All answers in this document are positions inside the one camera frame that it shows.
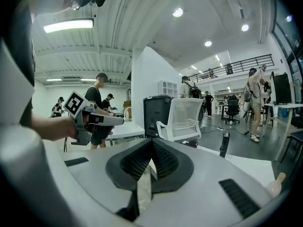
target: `sneaker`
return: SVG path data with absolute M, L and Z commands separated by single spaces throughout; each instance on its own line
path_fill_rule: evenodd
M 252 133 L 250 133 L 250 135 L 252 135 Z M 258 134 L 255 134 L 255 136 L 256 136 L 257 138 L 260 138 L 260 136 L 259 136 Z
M 253 142 L 255 142 L 255 143 L 259 143 L 259 140 L 258 140 L 258 138 L 257 138 L 256 135 L 251 134 L 251 135 L 250 135 L 250 139 L 251 139 Z

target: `gray floor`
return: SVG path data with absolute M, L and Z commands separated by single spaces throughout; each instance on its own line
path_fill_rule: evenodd
M 211 126 L 210 124 L 225 127 L 226 131 L 219 131 L 216 127 Z M 250 140 L 249 134 L 240 134 L 244 134 L 249 129 L 249 124 L 246 124 L 244 120 L 241 120 L 240 124 L 237 123 L 236 125 L 229 125 L 225 124 L 225 120 L 221 120 L 220 115 L 212 115 L 211 118 L 204 116 L 202 124 L 200 125 L 202 137 L 199 139 L 198 144 L 199 146 L 219 151 L 223 133 L 229 132 L 230 141 L 227 154 L 260 160 L 270 160 L 272 162 L 275 178 L 280 172 L 284 172 L 286 174 L 286 180 L 283 183 L 285 190 L 293 180 L 293 177 L 289 179 L 289 175 L 295 164 L 292 160 L 295 155 L 295 147 L 294 144 L 291 145 L 282 163 L 274 161 L 285 132 L 285 127 L 274 122 L 274 127 L 268 127 L 265 137 L 262 137 L 262 130 L 264 127 L 265 125 L 258 128 L 258 134 L 261 137 L 259 144 L 256 144 Z

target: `metal railing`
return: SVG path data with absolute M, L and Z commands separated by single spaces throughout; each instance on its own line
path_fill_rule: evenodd
M 224 66 L 208 69 L 202 73 L 195 74 L 188 78 L 190 81 L 197 83 L 200 81 L 231 75 L 238 72 L 249 71 L 252 67 L 258 69 L 262 65 L 266 65 L 267 67 L 274 66 L 271 54 L 253 57 L 250 59 L 229 63 Z

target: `fluorescent light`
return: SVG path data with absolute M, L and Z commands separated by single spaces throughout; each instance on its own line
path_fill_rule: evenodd
M 51 33 L 55 31 L 72 29 L 72 28 L 92 28 L 93 26 L 94 26 L 93 19 L 72 19 L 72 20 L 44 26 L 43 29 L 46 33 Z
M 182 8 L 178 8 L 172 15 L 175 17 L 180 17 L 183 14 Z
M 250 27 L 248 25 L 243 25 L 242 26 L 242 31 L 248 31 Z
M 204 44 L 206 47 L 209 47 L 212 45 L 212 42 L 211 41 L 206 41 L 205 44 Z
M 81 78 L 81 81 L 95 81 L 96 79 Z
M 51 78 L 51 79 L 46 79 L 47 81 L 62 81 L 61 78 Z
M 293 16 L 289 15 L 286 17 L 286 22 L 291 22 L 293 20 Z

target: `white desk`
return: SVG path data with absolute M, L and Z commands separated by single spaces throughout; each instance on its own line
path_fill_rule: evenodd
M 294 130 L 290 130 L 291 127 L 291 121 L 292 121 L 292 115 L 293 115 L 293 108 L 300 108 L 303 107 L 303 104 L 285 104 L 285 105 L 274 105 L 274 104 L 265 104 L 265 106 L 269 106 L 269 107 L 277 107 L 280 111 L 280 118 L 270 118 L 270 109 L 268 109 L 268 113 L 267 113 L 267 119 L 266 119 L 266 124 L 265 124 L 265 128 L 264 128 L 264 132 L 263 132 L 263 136 L 266 134 L 266 128 L 267 128 L 267 124 L 269 120 L 276 120 L 278 123 L 286 125 L 286 130 L 285 130 L 285 134 L 283 136 L 282 142 L 281 142 L 281 146 L 280 149 L 276 155 L 275 161 L 277 161 L 280 157 L 280 154 L 282 152 L 282 149 L 285 145 L 285 141 L 286 138 L 288 136 L 288 134 L 290 133 L 294 133 L 294 132 L 299 132 L 299 131 L 303 131 L 303 129 L 294 129 Z M 288 114 L 288 119 L 287 122 L 284 122 L 281 120 L 282 117 L 282 108 L 288 108 L 289 109 L 289 114 Z
M 145 135 L 145 130 L 135 122 L 124 122 L 122 125 L 115 126 L 112 130 L 113 134 L 108 136 L 110 145 L 117 139 L 125 139 L 130 137 L 137 137 Z

